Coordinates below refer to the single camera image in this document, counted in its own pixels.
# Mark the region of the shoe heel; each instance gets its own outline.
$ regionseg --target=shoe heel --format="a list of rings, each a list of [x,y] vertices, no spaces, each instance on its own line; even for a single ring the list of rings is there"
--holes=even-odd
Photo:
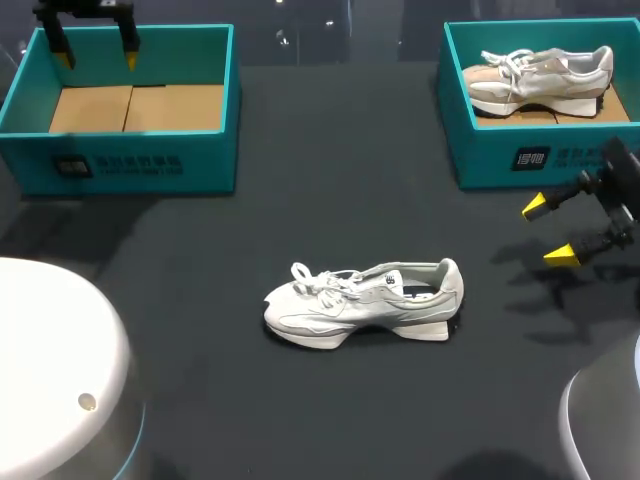
[[[447,321],[423,323],[409,327],[396,327],[393,329],[396,335],[411,340],[431,342],[444,342],[449,339],[449,325]]]
[[[597,98],[552,98],[546,106],[558,113],[574,117],[595,117],[598,113]]]

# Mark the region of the white dome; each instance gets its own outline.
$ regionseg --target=white dome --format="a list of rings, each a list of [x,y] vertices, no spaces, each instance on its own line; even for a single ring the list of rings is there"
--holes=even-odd
[[[91,283],[0,258],[0,478],[39,478],[87,445],[129,358],[117,313]]]

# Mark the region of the shoe logo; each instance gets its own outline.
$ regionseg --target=shoe logo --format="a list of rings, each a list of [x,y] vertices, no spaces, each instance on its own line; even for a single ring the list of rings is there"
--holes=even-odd
[[[524,170],[542,170],[549,157],[549,147],[521,148],[516,152],[511,170],[515,172]]]

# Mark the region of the beige sneaker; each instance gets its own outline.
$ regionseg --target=beige sneaker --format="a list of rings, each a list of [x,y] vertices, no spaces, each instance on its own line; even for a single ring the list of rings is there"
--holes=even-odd
[[[558,48],[508,55],[482,52],[486,65],[463,71],[471,104],[479,114],[508,117],[525,105],[555,112],[594,117],[598,98],[611,83],[613,51],[604,46],[592,53]]]

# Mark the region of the shoe sole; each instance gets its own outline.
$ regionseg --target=shoe sole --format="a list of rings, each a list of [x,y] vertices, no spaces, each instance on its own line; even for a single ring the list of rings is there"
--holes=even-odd
[[[423,342],[444,342],[449,339],[449,333],[453,332],[457,328],[457,315],[454,315],[448,320],[441,322],[422,323],[419,325],[410,325],[406,327],[393,327],[389,328],[396,335],[407,338],[410,340],[420,340]],[[290,333],[284,333],[271,325],[267,325],[269,329],[285,340],[289,342],[302,345],[303,347],[315,348],[320,350],[333,350],[342,345],[349,335],[358,330],[353,328],[348,332],[339,333],[337,335],[325,336],[325,337],[306,337],[303,335],[292,335]]]
[[[540,97],[532,98],[522,102],[512,103],[493,103],[471,99],[471,105],[478,110],[480,116],[488,114],[495,118],[507,118],[518,110],[542,109],[552,112],[570,115],[572,117],[594,118],[598,114],[598,98],[559,98],[559,97]]]

